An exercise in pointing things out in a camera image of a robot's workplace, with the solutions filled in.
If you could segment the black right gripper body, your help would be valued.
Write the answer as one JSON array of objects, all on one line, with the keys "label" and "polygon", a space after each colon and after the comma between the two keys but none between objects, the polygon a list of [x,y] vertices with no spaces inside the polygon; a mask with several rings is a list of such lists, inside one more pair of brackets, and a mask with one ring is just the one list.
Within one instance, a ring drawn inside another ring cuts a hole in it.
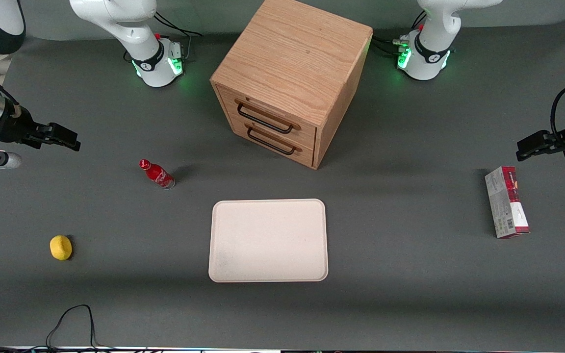
[{"label": "black right gripper body", "polygon": [[0,143],[17,143],[38,149],[39,143],[33,139],[36,129],[37,124],[24,107],[7,105],[0,108]]}]

